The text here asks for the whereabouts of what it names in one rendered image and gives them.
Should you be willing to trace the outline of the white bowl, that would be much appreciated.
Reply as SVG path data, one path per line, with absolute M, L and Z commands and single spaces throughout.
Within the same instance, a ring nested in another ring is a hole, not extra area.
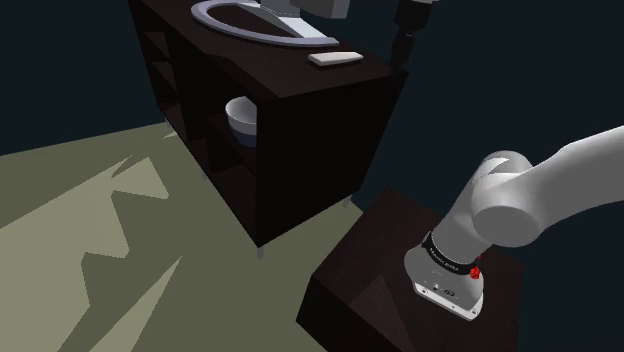
M 230 100 L 225 106 L 228 123 L 240 144 L 255 148 L 257 140 L 257 107 L 247 97 Z

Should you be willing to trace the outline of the grey monitor with curved base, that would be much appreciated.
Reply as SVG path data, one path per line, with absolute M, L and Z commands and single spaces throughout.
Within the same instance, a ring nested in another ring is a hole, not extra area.
M 194 4 L 191 14 L 203 25 L 234 37 L 286 47 L 335 47 L 339 42 L 326 36 L 300 16 L 300 11 L 328 19 L 345 19 L 350 0 L 206 0 Z M 290 36 L 272 35 L 260 30 L 214 18 L 209 11 L 227 6 L 238 7 L 262 21 L 284 30 Z

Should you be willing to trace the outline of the dark wooden shelf unit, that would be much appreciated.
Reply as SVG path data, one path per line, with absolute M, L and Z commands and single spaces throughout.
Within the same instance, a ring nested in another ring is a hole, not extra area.
M 159 109 L 257 246 L 362 185 L 407 74 L 365 54 L 321 67 L 307 48 L 239 39 L 196 21 L 198 0 L 127 0 Z M 226 104 L 257 107 L 256 147 Z

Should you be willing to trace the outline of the white flat remote control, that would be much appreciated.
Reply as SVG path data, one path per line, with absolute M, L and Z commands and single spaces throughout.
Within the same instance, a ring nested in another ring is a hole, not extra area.
M 363 59 L 363 55 L 353 51 L 334 51 L 309 54 L 308 59 L 310 62 L 324 67 L 357 62 Z

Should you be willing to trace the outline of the dark robot stand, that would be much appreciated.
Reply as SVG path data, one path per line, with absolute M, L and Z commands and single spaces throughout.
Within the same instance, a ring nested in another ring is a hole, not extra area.
M 467 321 L 418 295 L 403 260 L 440 218 L 385 188 L 311 275 L 297 322 L 326 352 L 519 352 L 523 267 L 483 258 L 484 304 Z

